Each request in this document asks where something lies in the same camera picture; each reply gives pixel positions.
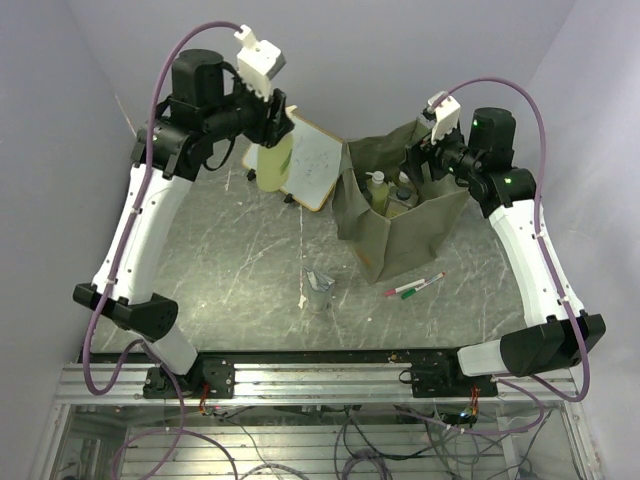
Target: small whiteboard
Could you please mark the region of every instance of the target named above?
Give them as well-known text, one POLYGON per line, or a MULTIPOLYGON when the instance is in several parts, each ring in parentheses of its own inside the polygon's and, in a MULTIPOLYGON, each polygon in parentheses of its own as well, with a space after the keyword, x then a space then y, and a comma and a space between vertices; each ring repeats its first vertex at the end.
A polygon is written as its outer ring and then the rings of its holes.
MULTIPOLYGON (((342 140, 293 115, 293 152, 289 179, 280 188, 300 205, 317 212, 327 201, 338 179, 342 140)), ((252 144, 242 159, 247 169, 256 169, 258 146, 252 144)))

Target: gray marble tabletop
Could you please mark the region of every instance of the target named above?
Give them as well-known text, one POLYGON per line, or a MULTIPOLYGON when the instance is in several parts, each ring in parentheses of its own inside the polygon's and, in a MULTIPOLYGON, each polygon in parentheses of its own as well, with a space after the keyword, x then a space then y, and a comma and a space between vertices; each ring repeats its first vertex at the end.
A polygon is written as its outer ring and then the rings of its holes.
MULTIPOLYGON (((156 275, 156 292, 178 302, 178 323, 196 348, 451 347, 525 326, 506 255, 472 200, 435 261, 370 286, 336 237, 330 203, 313 213, 283 203, 282 193, 259 191, 241 166, 247 147, 238 142, 228 167, 202 171, 156 275), (323 314, 299 307, 303 265, 336 281, 323 314), (442 280, 407 300, 382 294, 440 271, 442 280)), ((93 351, 121 351, 130 340, 103 319, 93 351)))

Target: gray wall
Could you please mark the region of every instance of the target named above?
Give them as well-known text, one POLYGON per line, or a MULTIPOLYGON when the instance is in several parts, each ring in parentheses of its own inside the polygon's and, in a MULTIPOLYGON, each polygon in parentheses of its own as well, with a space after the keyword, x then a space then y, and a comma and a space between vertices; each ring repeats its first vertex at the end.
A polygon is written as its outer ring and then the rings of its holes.
MULTIPOLYGON (((251 26, 282 48, 277 77, 300 113, 355 137, 384 133, 415 118, 427 98, 483 74, 527 83, 574 0, 69 0, 96 58, 134 125, 169 49, 204 21, 251 26)), ((235 62, 229 31, 193 46, 235 62)), ((497 87, 460 94, 467 112, 484 102, 510 105, 497 87)))
MULTIPOLYGON (((547 225, 573 287, 607 322, 584 403, 612 479, 640 473, 638 18, 635 0, 578 0, 530 85, 549 132, 547 225)), ((531 118, 519 109, 519 161, 536 168, 531 118)))
POLYGON ((115 227, 132 134, 63 0, 0 2, 0 477, 27 477, 115 227))

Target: gray fabric bag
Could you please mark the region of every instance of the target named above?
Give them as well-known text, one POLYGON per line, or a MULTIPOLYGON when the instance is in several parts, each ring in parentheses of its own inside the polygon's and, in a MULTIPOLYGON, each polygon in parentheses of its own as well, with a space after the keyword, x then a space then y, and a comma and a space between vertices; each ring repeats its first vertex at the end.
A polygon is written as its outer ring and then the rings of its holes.
POLYGON ((418 120, 385 136, 367 137, 342 145, 340 176, 333 197, 338 238, 346 240, 370 284, 395 277, 436 258, 469 198, 451 176, 432 182, 427 164, 425 184, 418 190, 420 205, 392 219, 378 215, 360 193, 356 174, 380 170, 387 181, 405 159, 404 147, 429 129, 418 120))

